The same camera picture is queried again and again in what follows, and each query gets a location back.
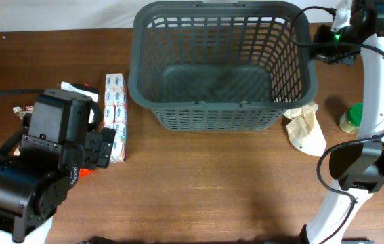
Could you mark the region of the orange biscuit packet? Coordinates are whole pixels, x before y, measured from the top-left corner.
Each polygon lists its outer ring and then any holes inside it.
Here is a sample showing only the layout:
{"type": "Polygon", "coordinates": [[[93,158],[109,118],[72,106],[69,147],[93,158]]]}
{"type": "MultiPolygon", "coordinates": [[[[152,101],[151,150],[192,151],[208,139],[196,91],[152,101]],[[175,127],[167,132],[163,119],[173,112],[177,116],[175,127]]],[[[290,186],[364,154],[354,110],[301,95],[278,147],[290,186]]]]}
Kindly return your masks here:
{"type": "MultiPolygon", "coordinates": [[[[65,91],[71,91],[71,92],[77,92],[80,94],[84,94],[86,96],[89,96],[92,101],[98,102],[99,100],[99,91],[97,88],[90,87],[87,84],[81,85],[78,83],[67,83],[65,81],[61,82],[60,89],[65,91]]],[[[89,122],[94,121],[94,112],[90,112],[89,114],[89,122]]],[[[80,169],[79,179],[83,176],[87,176],[89,174],[92,174],[95,172],[94,169],[80,169]]]]}

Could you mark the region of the white tissue multipack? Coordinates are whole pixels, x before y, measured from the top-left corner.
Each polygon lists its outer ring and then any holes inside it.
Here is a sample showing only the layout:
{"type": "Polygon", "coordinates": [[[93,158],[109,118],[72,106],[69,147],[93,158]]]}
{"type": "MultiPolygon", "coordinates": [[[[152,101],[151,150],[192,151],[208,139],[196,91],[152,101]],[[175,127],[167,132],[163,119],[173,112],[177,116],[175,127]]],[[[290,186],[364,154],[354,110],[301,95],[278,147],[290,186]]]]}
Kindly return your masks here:
{"type": "Polygon", "coordinates": [[[115,131],[111,163],[124,163],[127,141],[127,88],[124,76],[107,74],[104,92],[104,127],[115,131]]]}

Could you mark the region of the grey plastic basket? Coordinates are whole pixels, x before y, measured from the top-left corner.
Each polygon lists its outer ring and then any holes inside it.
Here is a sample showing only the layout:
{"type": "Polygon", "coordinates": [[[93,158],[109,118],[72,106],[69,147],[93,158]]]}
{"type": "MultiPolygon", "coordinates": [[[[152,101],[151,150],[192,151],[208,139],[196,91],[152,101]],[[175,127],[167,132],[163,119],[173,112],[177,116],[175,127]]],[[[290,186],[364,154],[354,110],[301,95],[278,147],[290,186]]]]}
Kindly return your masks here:
{"type": "Polygon", "coordinates": [[[259,131],[318,91],[293,40],[309,22],[283,1],[158,1],[135,16],[128,89],[172,131],[259,131]]]}

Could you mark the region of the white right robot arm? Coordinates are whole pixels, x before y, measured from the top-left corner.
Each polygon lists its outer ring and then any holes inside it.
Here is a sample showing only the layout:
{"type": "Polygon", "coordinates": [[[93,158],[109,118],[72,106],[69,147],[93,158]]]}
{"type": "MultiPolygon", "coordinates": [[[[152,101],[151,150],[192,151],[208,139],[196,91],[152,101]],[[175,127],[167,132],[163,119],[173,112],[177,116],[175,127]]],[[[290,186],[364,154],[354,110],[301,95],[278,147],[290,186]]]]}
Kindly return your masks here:
{"type": "Polygon", "coordinates": [[[361,56],[362,120],[355,140],[323,153],[333,180],[300,243],[342,243],[358,210],[384,186],[384,1],[342,1],[331,14],[332,25],[321,26],[309,48],[327,64],[361,56]]]}

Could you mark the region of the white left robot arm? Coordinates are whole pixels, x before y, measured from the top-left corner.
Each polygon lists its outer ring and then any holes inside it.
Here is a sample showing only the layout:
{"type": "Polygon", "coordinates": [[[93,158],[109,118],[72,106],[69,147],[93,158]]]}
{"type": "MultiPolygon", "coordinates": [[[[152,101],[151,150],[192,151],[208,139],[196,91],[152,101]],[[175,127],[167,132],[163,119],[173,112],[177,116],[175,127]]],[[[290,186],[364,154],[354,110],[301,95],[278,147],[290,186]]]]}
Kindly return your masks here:
{"type": "Polygon", "coordinates": [[[81,169],[107,168],[115,131],[98,125],[98,103],[75,91],[46,89],[22,127],[0,148],[0,232],[23,243],[50,221],[81,169]]]}

